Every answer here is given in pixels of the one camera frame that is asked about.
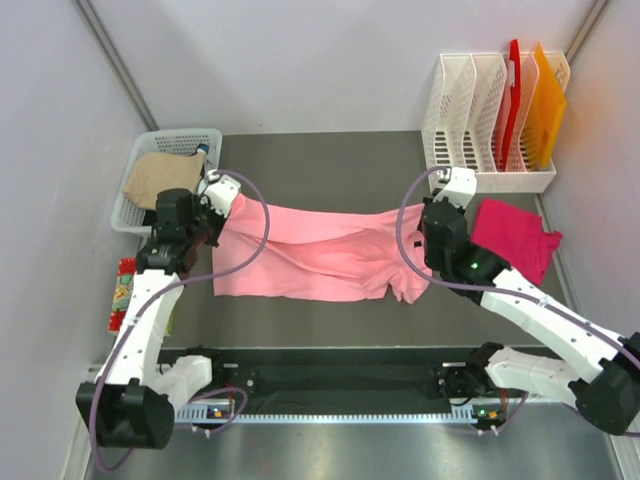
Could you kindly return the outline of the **light pink t shirt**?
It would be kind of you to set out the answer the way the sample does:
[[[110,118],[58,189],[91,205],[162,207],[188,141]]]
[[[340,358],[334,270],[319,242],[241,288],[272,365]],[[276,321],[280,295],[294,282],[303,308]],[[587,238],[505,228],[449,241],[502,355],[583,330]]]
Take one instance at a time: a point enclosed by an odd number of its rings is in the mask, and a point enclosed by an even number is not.
[[[244,195],[212,251],[217,296],[414,303],[428,288],[422,208],[376,214],[306,211]]]

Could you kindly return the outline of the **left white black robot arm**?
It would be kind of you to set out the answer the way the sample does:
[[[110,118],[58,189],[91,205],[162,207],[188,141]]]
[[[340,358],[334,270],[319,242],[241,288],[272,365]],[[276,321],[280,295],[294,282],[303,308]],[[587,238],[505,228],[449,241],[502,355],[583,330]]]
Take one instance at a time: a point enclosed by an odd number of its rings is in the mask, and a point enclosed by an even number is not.
[[[109,358],[93,382],[82,383],[76,405],[93,443],[100,447],[162,449],[175,414],[200,391],[216,396],[227,374],[210,359],[187,355],[166,373],[159,353],[175,304],[200,246],[214,246],[239,193],[230,180],[202,194],[161,192],[156,221],[136,256],[129,307]]]

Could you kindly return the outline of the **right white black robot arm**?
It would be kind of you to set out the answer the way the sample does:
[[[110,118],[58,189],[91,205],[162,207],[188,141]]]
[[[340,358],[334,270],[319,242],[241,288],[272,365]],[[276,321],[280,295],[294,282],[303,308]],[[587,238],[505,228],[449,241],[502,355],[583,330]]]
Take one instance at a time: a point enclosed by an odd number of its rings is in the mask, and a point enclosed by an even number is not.
[[[467,384],[539,394],[575,408],[600,430],[628,435],[639,414],[639,335],[624,337],[577,315],[498,255],[472,243],[464,210],[424,202],[425,263],[456,294],[498,314],[542,342],[555,358],[487,342],[467,363]]]

